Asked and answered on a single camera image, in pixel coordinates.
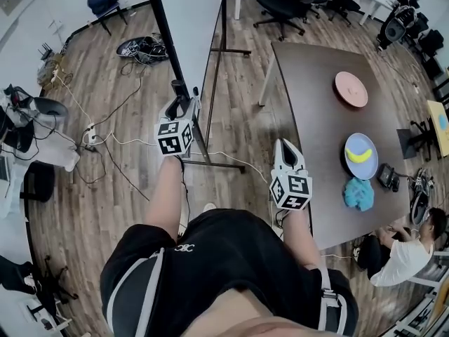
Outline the black bag under table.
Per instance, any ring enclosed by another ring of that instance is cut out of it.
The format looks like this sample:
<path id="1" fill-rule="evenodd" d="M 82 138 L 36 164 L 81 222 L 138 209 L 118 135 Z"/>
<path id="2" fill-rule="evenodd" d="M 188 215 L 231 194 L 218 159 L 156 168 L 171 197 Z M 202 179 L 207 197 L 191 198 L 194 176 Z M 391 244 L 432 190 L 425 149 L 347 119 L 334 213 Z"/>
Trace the black bag under table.
<path id="1" fill-rule="evenodd" d="M 354 247 L 352 256 L 362 270 L 378 272 L 382 267 L 381 246 L 375 235 L 368 235 L 360 246 Z"/>

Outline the person's black shirt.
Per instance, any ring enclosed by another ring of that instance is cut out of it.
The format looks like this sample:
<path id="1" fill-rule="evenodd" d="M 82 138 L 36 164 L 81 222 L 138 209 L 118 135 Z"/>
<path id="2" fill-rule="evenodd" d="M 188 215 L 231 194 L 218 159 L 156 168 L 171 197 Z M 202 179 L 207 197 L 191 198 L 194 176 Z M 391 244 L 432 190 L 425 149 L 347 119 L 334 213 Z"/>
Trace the person's black shirt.
<path id="1" fill-rule="evenodd" d="M 313 270 L 261 218 L 213 209 L 175 241 L 160 227 L 126 230 L 100 278 L 114 337 L 213 336 L 251 319 L 277 318 L 352 336 L 358 306 L 349 282 L 321 258 Z"/>

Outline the small black monitor device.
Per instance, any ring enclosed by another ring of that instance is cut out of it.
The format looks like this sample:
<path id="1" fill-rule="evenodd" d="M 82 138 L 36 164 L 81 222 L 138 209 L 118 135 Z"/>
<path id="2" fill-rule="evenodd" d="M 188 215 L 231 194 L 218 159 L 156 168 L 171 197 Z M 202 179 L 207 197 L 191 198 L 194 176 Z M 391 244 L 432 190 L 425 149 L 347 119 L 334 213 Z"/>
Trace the small black monitor device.
<path id="1" fill-rule="evenodd" d="M 399 191 L 400 176 L 395 172 L 394 168 L 386 163 L 380 165 L 377 172 L 377 181 L 384 189 L 392 192 Z"/>

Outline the yellow table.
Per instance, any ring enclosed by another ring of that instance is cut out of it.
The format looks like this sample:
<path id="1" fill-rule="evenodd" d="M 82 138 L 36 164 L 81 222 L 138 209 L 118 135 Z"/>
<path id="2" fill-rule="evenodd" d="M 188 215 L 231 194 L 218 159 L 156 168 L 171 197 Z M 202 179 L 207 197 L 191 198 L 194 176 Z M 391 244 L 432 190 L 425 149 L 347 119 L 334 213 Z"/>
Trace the yellow table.
<path id="1" fill-rule="evenodd" d="M 449 120 L 442 103 L 427 101 L 427 109 L 432 120 L 436 139 L 442 157 L 449 156 Z"/>

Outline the pink plate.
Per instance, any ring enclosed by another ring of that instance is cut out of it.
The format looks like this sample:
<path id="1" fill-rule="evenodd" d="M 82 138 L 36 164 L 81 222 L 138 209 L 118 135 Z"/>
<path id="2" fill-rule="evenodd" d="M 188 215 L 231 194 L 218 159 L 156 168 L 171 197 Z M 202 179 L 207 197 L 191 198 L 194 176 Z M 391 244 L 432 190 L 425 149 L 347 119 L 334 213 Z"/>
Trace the pink plate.
<path id="1" fill-rule="evenodd" d="M 349 72 L 338 72 L 335 87 L 340 96 L 351 106 L 362 108 L 368 103 L 368 92 L 361 80 Z"/>

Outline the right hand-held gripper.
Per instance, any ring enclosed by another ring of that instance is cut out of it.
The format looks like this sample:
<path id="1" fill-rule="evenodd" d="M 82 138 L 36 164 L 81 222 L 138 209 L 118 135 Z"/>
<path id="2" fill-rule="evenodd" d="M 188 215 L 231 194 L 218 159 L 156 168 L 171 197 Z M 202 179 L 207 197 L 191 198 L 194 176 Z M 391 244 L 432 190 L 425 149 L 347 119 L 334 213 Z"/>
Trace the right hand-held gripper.
<path id="1" fill-rule="evenodd" d="M 289 166 L 297 171 L 281 171 Z M 305 160 L 294 144 L 278 138 L 274 146 L 274 170 L 269 192 L 278 209 L 301 211 L 312 198 L 312 178 L 305 170 Z"/>

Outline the dark brown table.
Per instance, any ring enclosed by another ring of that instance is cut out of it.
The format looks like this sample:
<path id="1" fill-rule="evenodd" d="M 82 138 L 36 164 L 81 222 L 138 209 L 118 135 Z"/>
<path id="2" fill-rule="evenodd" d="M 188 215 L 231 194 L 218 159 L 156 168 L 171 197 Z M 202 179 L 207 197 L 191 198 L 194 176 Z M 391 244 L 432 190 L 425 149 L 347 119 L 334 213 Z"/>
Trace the dark brown table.
<path id="1" fill-rule="evenodd" d="M 390 192 L 374 180 L 374 204 L 366 212 L 349 208 L 343 200 L 349 174 L 342 153 L 353 133 L 363 133 L 372 140 L 379 163 L 388 163 L 399 173 L 406 171 L 393 105 L 383 94 L 367 59 L 339 49 L 290 42 L 274 42 L 272 49 L 262 98 L 273 96 L 270 85 L 279 74 L 305 168 L 313 179 L 309 215 L 319 249 L 351 241 L 406 216 L 407 183 L 401 183 L 398 192 Z M 368 92 L 365 107 L 352 107 L 337 94 L 334 81 L 338 72 L 350 72 L 361 80 Z"/>

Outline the person's right forearm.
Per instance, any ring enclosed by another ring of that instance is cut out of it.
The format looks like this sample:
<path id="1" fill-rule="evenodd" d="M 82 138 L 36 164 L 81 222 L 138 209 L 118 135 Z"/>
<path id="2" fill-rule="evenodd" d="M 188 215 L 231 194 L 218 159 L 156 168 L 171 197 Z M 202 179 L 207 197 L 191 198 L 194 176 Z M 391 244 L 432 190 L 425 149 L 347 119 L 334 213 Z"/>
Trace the person's right forearm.
<path id="1" fill-rule="evenodd" d="M 322 263 L 321 255 L 311 235 L 304 210 L 289 211 L 282 226 L 283 242 L 296 261 L 309 270 L 318 268 Z"/>

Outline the black swivel chair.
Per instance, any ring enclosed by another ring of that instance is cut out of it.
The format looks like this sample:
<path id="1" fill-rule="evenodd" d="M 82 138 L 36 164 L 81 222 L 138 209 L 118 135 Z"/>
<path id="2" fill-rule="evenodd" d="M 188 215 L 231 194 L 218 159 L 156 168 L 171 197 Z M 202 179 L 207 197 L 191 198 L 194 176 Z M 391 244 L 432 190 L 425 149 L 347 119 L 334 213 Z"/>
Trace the black swivel chair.
<path id="1" fill-rule="evenodd" d="M 32 314 L 45 309 L 52 317 L 55 317 L 55 297 L 62 304 L 66 304 L 69 300 L 64 298 L 64 295 L 72 300 L 78 299 L 79 296 L 76 293 L 68 292 L 60 285 L 60 278 L 65 271 L 68 271 L 68 267 L 64 266 L 59 273 L 54 275 L 48 263 L 50 259 L 49 255 L 45 257 L 46 268 L 41 274 L 40 270 L 31 262 L 17 264 L 0 256 L 0 285 L 9 291 L 36 296 L 41 306 L 30 310 Z"/>

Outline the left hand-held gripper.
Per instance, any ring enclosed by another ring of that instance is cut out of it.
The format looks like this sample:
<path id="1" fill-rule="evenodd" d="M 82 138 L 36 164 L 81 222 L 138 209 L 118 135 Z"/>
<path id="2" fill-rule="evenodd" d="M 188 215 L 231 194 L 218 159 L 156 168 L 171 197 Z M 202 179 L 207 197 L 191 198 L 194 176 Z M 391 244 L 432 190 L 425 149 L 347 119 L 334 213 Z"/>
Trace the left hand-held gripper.
<path id="1" fill-rule="evenodd" d="M 198 118 L 200 109 L 201 101 L 198 97 L 177 96 L 164 105 L 160 111 L 155 135 L 163 156 L 180 156 L 187 153 L 194 139 L 193 120 Z"/>

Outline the black chair with star base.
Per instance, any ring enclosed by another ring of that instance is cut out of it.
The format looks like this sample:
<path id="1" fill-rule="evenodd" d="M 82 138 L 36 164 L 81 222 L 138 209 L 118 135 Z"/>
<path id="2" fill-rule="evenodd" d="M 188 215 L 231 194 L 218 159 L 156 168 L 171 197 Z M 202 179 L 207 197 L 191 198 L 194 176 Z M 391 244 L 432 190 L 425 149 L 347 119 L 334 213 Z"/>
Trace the black chair with star base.
<path id="1" fill-rule="evenodd" d="M 410 122 L 410 128 L 396 130 L 404 159 L 412 159 L 417 153 L 425 149 L 427 155 L 426 162 L 431 161 L 431 148 L 437 147 L 436 130 L 431 118 L 427 120 Z"/>

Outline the blue cloth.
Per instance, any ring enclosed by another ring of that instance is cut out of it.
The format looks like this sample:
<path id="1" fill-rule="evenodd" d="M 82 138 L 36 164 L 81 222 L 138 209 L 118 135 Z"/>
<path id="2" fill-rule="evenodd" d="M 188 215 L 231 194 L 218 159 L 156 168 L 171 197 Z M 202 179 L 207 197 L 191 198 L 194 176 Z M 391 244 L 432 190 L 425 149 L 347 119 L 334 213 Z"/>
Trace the blue cloth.
<path id="1" fill-rule="evenodd" d="M 343 197 L 346 206 L 364 212 L 373 207 L 375 193 L 369 180 L 354 177 L 345 185 Z"/>

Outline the yellow banana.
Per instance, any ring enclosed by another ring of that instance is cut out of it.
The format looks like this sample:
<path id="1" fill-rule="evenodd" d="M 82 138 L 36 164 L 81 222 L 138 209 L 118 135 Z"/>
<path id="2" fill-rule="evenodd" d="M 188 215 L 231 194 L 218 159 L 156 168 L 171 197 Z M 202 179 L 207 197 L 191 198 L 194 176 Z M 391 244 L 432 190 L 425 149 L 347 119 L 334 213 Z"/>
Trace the yellow banana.
<path id="1" fill-rule="evenodd" d="M 371 149 L 367 149 L 362 154 L 355 154 L 350 149 L 346 148 L 345 152 L 347 154 L 347 157 L 349 160 L 355 164 L 362 164 L 365 161 L 368 161 L 369 158 L 372 156 L 373 151 Z"/>

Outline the light blue plate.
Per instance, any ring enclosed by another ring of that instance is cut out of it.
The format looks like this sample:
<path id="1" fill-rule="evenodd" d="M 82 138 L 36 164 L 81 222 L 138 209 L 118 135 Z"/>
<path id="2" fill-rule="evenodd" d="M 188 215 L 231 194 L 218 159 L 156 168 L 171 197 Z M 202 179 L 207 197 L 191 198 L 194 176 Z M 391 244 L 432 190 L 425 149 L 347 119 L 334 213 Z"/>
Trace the light blue plate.
<path id="1" fill-rule="evenodd" d="M 367 149 L 371 149 L 373 153 L 368 161 L 365 161 L 362 164 L 355 164 L 347 157 L 345 152 L 346 148 L 350 149 L 355 154 L 362 154 Z M 344 158 L 351 174 L 358 179 L 370 180 L 377 173 L 378 154 L 376 147 L 372 140 L 362 133 L 353 133 L 347 138 L 344 145 Z"/>

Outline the white whiteboard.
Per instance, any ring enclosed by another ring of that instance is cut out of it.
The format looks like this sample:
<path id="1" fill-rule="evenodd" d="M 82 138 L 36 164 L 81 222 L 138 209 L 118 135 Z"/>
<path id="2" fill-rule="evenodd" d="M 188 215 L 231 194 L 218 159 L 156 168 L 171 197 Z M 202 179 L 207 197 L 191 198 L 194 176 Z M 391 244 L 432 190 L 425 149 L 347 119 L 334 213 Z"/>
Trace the white whiteboard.
<path id="1" fill-rule="evenodd" d="M 193 88 L 198 87 L 202 96 L 210 57 L 217 61 L 227 48 L 227 0 L 149 0 L 161 37 L 166 46 L 170 64 L 175 74 L 171 83 L 174 98 L 195 97 Z M 200 166 L 217 167 L 210 160 L 208 141 L 210 130 L 202 130 L 199 115 L 193 120 L 193 141 L 187 153 L 176 156 L 191 164 L 191 146 L 195 143 L 203 159 Z"/>

